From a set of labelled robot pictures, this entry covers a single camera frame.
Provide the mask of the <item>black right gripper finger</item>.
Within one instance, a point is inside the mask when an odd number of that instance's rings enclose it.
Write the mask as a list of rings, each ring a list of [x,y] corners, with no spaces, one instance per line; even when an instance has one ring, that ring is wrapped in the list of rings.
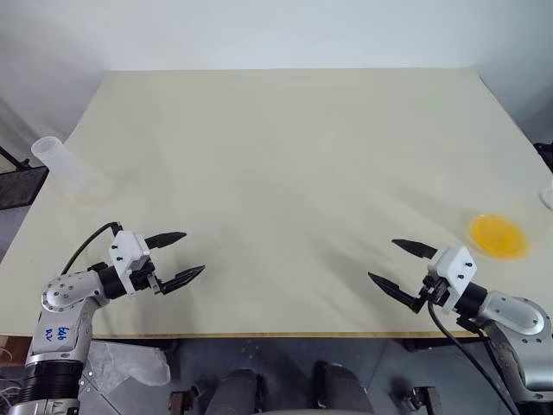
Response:
[[[382,290],[386,295],[407,306],[413,312],[419,312],[422,308],[422,299],[413,297],[402,291],[399,286],[387,278],[380,277],[374,273],[368,272],[368,277]]]
[[[438,250],[432,246],[409,239],[393,239],[391,242],[421,259],[432,259],[438,252]]]

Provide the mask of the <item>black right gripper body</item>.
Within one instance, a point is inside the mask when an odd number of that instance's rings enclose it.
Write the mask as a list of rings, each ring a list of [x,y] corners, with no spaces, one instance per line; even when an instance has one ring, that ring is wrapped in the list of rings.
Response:
[[[426,303],[442,307],[450,296],[448,288],[449,284],[445,278],[427,275],[423,279],[423,287],[412,305],[412,311],[419,313]]]

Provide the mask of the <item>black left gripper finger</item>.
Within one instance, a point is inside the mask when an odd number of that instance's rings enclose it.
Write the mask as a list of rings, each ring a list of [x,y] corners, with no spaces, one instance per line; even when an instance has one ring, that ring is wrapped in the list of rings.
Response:
[[[187,236],[184,232],[170,232],[170,233],[159,233],[157,235],[146,238],[145,244],[149,250],[151,249],[161,249],[166,246],[170,246],[175,242],[183,239]]]
[[[160,292],[167,295],[173,291],[179,290],[181,287],[189,284],[198,277],[204,270],[205,265],[195,266],[176,274],[172,279],[159,283]]]

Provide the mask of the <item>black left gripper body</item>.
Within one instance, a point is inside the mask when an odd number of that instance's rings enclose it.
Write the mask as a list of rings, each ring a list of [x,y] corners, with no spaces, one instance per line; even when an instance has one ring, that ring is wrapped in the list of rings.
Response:
[[[156,268],[150,259],[147,259],[140,270],[130,274],[130,281],[135,291],[151,289],[155,294],[162,293],[162,281],[156,276]]]

